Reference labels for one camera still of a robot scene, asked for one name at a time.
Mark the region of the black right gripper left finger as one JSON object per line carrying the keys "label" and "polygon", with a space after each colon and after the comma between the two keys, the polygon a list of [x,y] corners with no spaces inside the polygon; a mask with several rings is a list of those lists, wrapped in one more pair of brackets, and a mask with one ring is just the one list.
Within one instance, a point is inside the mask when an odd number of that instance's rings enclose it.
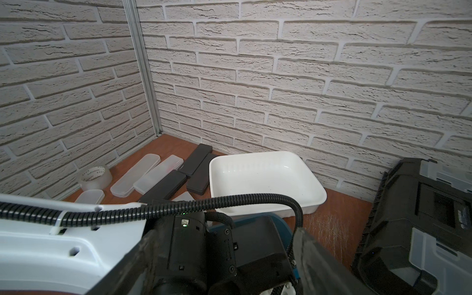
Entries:
{"label": "black right gripper left finger", "polygon": [[159,248],[158,232],[149,231],[95,286],[89,295],[150,295]]}

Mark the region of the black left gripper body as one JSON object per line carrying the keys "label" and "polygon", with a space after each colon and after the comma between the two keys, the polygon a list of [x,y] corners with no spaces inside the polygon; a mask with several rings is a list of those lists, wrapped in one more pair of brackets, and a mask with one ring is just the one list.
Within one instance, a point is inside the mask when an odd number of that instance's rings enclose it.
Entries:
{"label": "black left gripper body", "polygon": [[214,200],[165,202],[149,209],[159,248],[151,295],[282,294],[297,286],[290,240],[278,233],[233,241],[230,230],[208,234]]}

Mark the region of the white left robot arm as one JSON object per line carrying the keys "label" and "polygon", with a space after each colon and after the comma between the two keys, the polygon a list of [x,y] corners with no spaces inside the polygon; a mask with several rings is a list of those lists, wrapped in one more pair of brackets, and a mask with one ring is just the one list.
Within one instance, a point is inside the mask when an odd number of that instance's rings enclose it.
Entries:
{"label": "white left robot arm", "polygon": [[152,205],[81,205],[1,197],[1,291],[80,295],[272,295],[296,291],[293,240],[270,214],[222,210],[301,206],[280,194]]}

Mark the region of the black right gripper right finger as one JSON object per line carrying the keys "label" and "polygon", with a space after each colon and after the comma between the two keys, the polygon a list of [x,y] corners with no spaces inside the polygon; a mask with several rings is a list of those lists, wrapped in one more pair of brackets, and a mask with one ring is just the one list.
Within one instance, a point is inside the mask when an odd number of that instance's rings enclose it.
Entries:
{"label": "black right gripper right finger", "polygon": [[300,276],[301,295],[371,295],[372,290],[337,261],[305,229],[293,236],[293,254]]}

